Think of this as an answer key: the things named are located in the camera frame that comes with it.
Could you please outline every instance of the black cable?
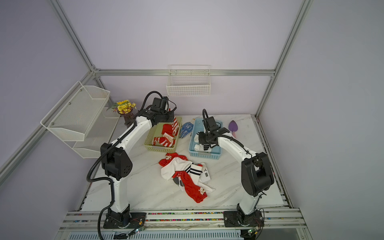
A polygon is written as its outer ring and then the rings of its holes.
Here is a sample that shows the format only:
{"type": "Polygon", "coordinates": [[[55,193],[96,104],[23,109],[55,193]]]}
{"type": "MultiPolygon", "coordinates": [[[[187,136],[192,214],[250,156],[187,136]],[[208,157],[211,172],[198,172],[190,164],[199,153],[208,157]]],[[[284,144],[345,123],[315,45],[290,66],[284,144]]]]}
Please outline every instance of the black cable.
{"type": "Polygon", "coordinates": [[[92,176],[92,173],[93,171],[95,170],[95,168],[97,167],[97,165],[99,165],[99,163],[101,162],[101,160],[114,148],[116,147],[119,143],[121,143],[121,140],[124,139],[126,136],[128,136],[128,134],[130,134],[133,129],[137,126],[137,123],[136,123],[136,120],[135,119],[130,119],[129,121],[127,121],[128,123],[129,122],[133,122],[133,126],[123,135],[121,136],[121,138],[118,138],[117,141],[112,145],[110,146],[109,148],[107,148],[107,150],[105,152],[103,152],[100,157],[96,160],[96,162],[92,165],[91,169],[89,170],[88,174],[87,174],[87,182],[97,182],[97,181],[101,181],[101,180],[107,180],[109,181],[109,184],[111,185],[111,202],[109,203],[108,206],[106,206],[105,208],[103,208],[99,214],[99,219],[98,219],[98,225],[97,225],[97,232],[98,232],[98,235],[99,235],[99,238],[101,240],[104,240],[102,235],[101,235],[101,230],[100,230],[100,222],[101,222],[101,216],[103,215],[103,212],[110,208],[113,203],[115,202],[115,191],[113,189],[113,180],[109,177],[98,177],[98,178],[95,178],[95,179],[91,179],[91,176],[92,176]]]}
{"type": "Polygon", "coordinates": [[[264,208],[260,208],[263,210],[263,219],[262,219],[262,229],[260,230],[259,234],[257,235],[257,237],[255,238],[255,240],[261,235],[263,229],[264,229],[264,219],[265,219],[265,212],[264,212],[264,208]]]}
{"type": "Polygon", "coordinates": [[[158,91],[152,91],[152,92],[149,92],[149,93],[147,94],[147,96],[144,98],[143,105],[141,106],[139,112],[140,112],[141,110],[144,109],[145,103],[147,102],[147,99],[148,99],[149,95],[151,95],[152,93],[157,93],[157,94],[160,96],[160,98],[163,98],[163,96],[162,96],[158,91]]]}
{"type": "Polygon", "coordinates": [[[170,112],[170,113],[171,113],[171,112],[174,112],[174,111],[176,110],[176,108],[177,108],[177,106],[176,106],[176,104],[175,104],[175,107],[174,107],[171,111],[169,111],[169,112],[170,112]]]}
{"type": "Polygon", "coordinates": [[[260,188],[259,188],[259,186],[255,183],[255,185],[256,185],[256,187],[264,194],[264,195],[266,195],[265,194],[265,192],[263,192],[263,190],[261,190],[260,188]]]}
{"type": "Polygon", "coordinates": [[[210,141],[210,140],[213,140],[213,139],[218,138],[218,137],[225,137],[225,138],[228,138],[229,140],[232,140],[232,141],[234,141],[235,143],[237,143],[240,147],[244,148],[244,145],[243,145],[239,140],[237,140],[237,139],[234,138],[234,137],[227,136],[227,135],[222,135],[222,134],[215,135],[215,136],[213,136],[212,138],[210,138],[210,139],[208,139],[208,140],[210,141]]]}
{"type": "Polygon", "coordinates": [[[256,204],[255,204],[255,207],[253,208],[253,211],[255,211],[255,209],[256,209],[256,206],[257,206],[257,204],[259,203],[259,200],[260,200],[260,198],[261,198],[261,196],[258,196],[259,198],[257,199],[257,202],[256,202],[256,204]]]}
{"type": "Polygon", "coordinates": [[[238,224],[235,224],[234,222],[232,222],[231,220],[229,220],[229,218],[227,218],[227,221],[230,222],[230,223],[232,223],[232,224],[235,225],[235,226],[238,225],[238,224]]]}
{"type": "Polygon", "coordinates": [[[208,118],[207,110],[204,108],[203,109],[203,119],[204,119],[204,121],[205,121],[205,116],[207,116],[207,118],[208,118]]]}

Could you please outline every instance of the flower pot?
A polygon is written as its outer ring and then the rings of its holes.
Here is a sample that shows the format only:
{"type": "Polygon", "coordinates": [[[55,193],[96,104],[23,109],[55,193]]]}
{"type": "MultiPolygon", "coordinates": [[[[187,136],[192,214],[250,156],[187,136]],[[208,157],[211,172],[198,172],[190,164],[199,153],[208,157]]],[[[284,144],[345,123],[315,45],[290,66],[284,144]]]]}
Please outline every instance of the flower pot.
{"type": "Polygon", "coordinates": [[[124,117],[124,124],[125,125],[127,125],[127,121],[129,121],[130,119],[132,119],[133,117],[134,117],[134,115],[133,115],[133,113],[132,112],[130,112],[130,113],[126,113],[126,114],[121,114],[121,113],[119,113],[121,116],[123,116],[124,117]]]}

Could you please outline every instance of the black mounting plate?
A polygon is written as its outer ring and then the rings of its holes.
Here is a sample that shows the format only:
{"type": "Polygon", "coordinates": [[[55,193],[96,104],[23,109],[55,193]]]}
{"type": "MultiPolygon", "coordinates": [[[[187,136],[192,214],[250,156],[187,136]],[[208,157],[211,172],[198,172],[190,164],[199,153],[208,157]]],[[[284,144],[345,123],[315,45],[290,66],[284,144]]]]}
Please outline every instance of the black mounting plate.
{"type": "MultiPolygon", "coordinates": [[[[237,220],[237,211],[225,211],[223,212],[223,215],[225,227],[243,227],[239,224],[237,220]]],[[[255,227],[262,224],[262,220],[260,219],[260,217],[262,217],[262,213],[260,211],[256,211],[255,217],[252,219],[252,222],[247,227],[255,227]]]]}
{"type": "MultiPolygon", "coordinates": [[[[131,212],[130,214],[132,216],[132,219],[137,218],[138,222],[137,221],[131,221],[126,228],[137,229],[137,228],[141,227],[139,225],[140,220],[143,223],[145,223],[145,218],[147,216],[146,212],[131,212]]],[[[107,218],[104,221],[103,228],[104,229],[119,229],[118,222],[116,220],[114,220],[113,218],[107,216],[107,218]]]]}

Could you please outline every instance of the red sock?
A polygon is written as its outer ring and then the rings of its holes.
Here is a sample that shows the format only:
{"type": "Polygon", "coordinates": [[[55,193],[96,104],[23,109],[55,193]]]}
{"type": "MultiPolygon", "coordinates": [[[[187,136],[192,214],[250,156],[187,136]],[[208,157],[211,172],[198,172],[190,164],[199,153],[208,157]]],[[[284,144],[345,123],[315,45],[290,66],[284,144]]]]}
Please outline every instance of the red sock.
{"type": "Polygon", "coordinates": [[[177,136],[178,132],[179,132],[179,122],[175,117],[172,122],[172,133],[174,136],[177,136]]]}
{"type": "Polygon", "coordinates": [[[183,160],[188,161],[188,159],[187,159],[186,156],[179,155],[177,152],[175,152],[175,153],[167,153],[167,154],[166,154],[166,157],[165,157],[164,159],[161,159],[160,162],[159,162],[159,164],[160,164],[162,167],[164,167],[164,166],[166,166],[168,163],[170,163],[174,157],[179,157],[179,158],[181,158],[181,159],[183,159],[183,160]]]}
{"type": "Polygon", "coordinates": [[[193,200],[195,200],[195,202],[199,203],[207,197],[207,193],[205,192],[205,190],[202,187],[196,186],[186,171],[176,171],[172,177],[181,178],[181,181],[183,181],[183,184],[185,186],[186,193],[193,200]]]}

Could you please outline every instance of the wall-mounted wire basket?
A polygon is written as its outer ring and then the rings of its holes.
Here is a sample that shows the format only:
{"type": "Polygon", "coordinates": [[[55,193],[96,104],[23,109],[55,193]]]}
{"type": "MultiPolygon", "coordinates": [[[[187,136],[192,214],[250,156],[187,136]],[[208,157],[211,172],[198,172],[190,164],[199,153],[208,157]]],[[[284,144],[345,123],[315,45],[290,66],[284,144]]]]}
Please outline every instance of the wall-mounted wire basket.
{"type": "Polygon", "coordinates": [[[209,68],[209,65],[170,65],[168,96],[209,96],[211,94],[209,68]]]}
{"type": "Polygon", "coordinates": [[[62,141],[84,141],[109,99],[109,91],[96,86],[83,86],[50,122],[41,124],[62,141]]]}
{"type": "Polygon", "coordinates": [[[120,115],[107,109],[103,108],[84,141],[77,141],[73,147],[70,146],[82,158],[100,157],[100,146],[110,140],[120,115]]]}

